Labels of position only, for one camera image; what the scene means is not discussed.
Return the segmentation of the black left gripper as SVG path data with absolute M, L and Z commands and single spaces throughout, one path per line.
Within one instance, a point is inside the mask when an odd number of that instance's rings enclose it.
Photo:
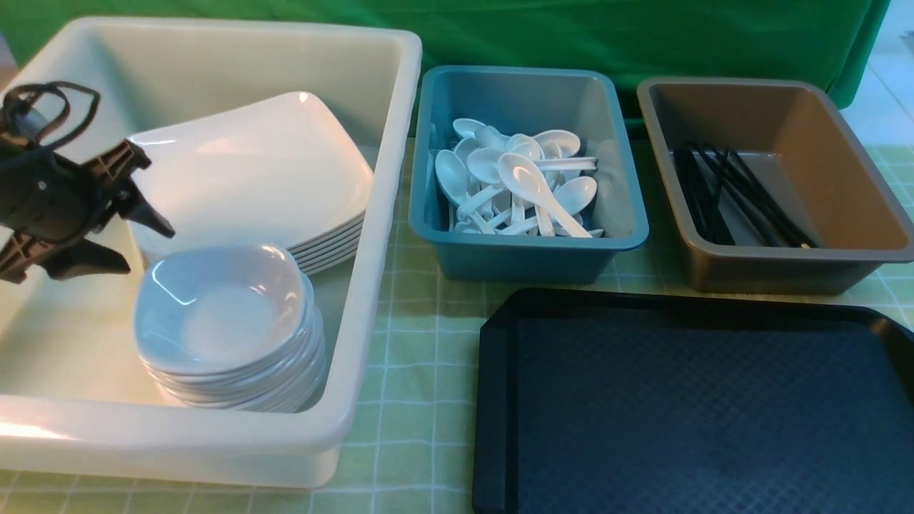
M 128 261 L 89 240 L 114 217 L 173 238 L 174 228 L 141 194 L 133 174 L 151 159 L 127 140 L 76 163 L 36 151 L 2 166 L 2 226 L 12 234 L 2 247 L 2 280 L 22 283 L 37 266 L 50 278 L 125 276 Z

